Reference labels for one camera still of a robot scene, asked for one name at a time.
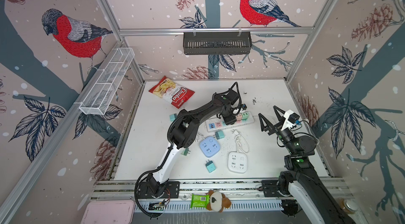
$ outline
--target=white power strip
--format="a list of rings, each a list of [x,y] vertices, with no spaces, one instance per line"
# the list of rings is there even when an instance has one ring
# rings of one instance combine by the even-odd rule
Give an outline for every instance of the white power strip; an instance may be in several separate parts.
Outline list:
[[[225,122],[223,119],[219,118],[212,118],[209,120],[205,121],[205,124],[207,126],[207,131],[208,132],[216,132],[219,130],[225,130],[225,129],[230,129],[233,127],[241,126],[241,125],[249,125],[254,123],[254,118],[251,114],[250,111],[245,111],[244,113],[247,113],[249,116],[245,120],[238,120],[236,121],[233,125],[225,125]]]
[[[244,153],[230,152],[228,169],[236,173],[245,173],[247,171],[247,156]]]

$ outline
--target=plush dog toy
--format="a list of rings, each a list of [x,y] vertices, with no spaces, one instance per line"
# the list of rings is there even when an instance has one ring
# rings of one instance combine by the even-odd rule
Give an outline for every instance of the plush dog toy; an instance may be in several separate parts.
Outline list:
[[[222,212],[225,208],[229,208],[232,204],[230,200],[225,196],[225,194],[220,193],[219,191],[210,190],[208,192],[209,203],[207,205],[207,210]]]

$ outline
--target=white mesh basket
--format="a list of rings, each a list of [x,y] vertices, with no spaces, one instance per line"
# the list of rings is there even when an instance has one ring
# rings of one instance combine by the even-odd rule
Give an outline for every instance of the white mesh basket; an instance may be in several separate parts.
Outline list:
[[[134,58],[132,48],[118,48],[79,109],[84,114],[104,115]]]

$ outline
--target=green wet wipes pack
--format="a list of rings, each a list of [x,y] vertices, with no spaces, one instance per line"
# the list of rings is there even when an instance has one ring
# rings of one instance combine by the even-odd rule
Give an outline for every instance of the green wet wipes pack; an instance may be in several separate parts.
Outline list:
[[[206,207],[209,203],[209,195],[195,195],[191,197],[191,207]]]

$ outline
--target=gray floor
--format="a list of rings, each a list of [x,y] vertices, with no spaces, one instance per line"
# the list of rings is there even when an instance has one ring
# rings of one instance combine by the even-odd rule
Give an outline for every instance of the gray floor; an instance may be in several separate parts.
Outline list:
[[[152,219],[143,213],[135,213],[131,224],[260,224],[260,223],[286,223],[311,224],[304,211],[296,217],[287,218],[281,211],[241,211],[241,212],[203,212],[203,213],[165,213],[158,220]]]

